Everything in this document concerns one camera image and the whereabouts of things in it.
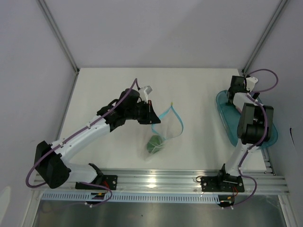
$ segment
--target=blue container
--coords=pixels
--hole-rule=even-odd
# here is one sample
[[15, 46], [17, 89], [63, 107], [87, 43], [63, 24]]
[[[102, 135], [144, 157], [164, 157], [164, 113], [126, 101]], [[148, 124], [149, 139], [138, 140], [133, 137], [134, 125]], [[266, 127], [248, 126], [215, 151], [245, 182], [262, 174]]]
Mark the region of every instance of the blue container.
[[[227, 90], [218, 93], [216, 97], [216, 103], [228, 138], [232, 145], [236, 146], [238, 143], [237, 128], [241, 114], [236, 110], [233, 105], [228, 104]], [[273, 145], [277, 140], [278, 132], [276, 130], [276, 127], [273, 125], [269, 141], [264, 142], [261, 148], [268, 148]]]

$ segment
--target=clear plastic bag with green contents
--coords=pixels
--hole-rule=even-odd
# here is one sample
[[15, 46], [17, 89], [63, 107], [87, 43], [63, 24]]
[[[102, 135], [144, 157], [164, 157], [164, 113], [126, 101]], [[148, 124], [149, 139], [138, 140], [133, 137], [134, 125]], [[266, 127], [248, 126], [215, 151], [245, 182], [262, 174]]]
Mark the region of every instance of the clear plastic bag with green contents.
[[160, 124], [152, 124], [148, 132], [148, 142], [145, 146], [145, 157], [162, 151], [167, 143], [173, 138], [180, 136], [183, 132], [183, 122], [173, 107], [170, 107], [159, 116]]

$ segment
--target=gray wall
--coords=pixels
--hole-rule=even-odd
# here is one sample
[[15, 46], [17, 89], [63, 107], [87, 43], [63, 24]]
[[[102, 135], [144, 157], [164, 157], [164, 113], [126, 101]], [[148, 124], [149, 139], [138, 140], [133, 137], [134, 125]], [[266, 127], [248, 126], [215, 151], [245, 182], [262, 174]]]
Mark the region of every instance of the gray wall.
[[37, 3], [0, 1], [0, 193], [11, 187], [3, 227], [23, 219], [36, 145], [55, 139], [73, 77]]
[[79, 67], [241, 68], [280, 0], [48, 0]]
[[[291, 0], [273, 33], [265, 43], [253, 69], [274, 70], [280, 82], [262, 100], [275, 108], [274, 123], [279, 132], [278, 142], [270, 149], [270, 157], [278, 174], [286, 176], [292, 204], [303, 225], [303, 1]], [[269, 73], [255, 75], [259, 78], [257, 88], [274, 84]]]

